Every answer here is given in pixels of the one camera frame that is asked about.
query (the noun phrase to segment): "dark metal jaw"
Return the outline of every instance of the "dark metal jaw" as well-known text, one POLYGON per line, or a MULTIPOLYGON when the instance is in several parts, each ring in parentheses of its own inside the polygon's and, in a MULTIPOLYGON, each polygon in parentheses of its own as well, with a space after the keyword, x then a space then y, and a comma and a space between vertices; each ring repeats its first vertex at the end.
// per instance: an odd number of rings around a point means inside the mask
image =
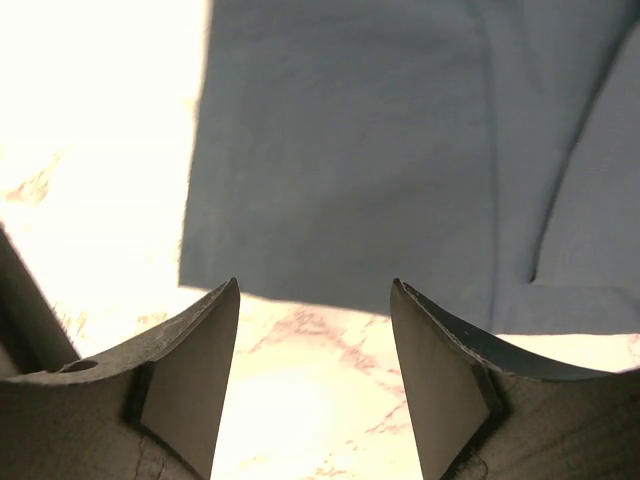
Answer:
POLYGON ((236 280, 79 359, 4 235, 0 260, 0 346, 11 346, 2 350, 12 373, 0 378, 0 479, 208 479, 238 326, 236 280))
POLYGON ((640 478, 640 370, 522 350, 399 280, 391 316, 425 480, 640 478))

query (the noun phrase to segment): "small hole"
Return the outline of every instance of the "small hole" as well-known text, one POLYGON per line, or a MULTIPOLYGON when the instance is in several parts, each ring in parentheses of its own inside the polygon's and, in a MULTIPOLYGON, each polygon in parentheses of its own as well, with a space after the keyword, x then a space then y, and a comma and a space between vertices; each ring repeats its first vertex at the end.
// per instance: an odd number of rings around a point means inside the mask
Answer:
POLYGON ((98 362, 93 360, 78 360, 77 362, 64 367, 62 370, 60 370, 60 373, 83 372, 85 370, 90 370, 97 365, 98 362))

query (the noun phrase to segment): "marble surface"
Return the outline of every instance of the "marble surface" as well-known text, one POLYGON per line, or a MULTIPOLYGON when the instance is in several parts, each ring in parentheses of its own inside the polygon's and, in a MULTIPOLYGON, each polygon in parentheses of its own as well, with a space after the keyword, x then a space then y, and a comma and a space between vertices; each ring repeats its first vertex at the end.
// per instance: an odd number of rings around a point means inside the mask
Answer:
MULTIPOLYGON (((177 265, 208 4, 32 3, 0 4, 0 221, 88 356, 204 294, 177 265)), ((640 365, 637 335, 505 339, 640 365)), ((419 479, 389 319, 243 295, 213 478, 419 479)))

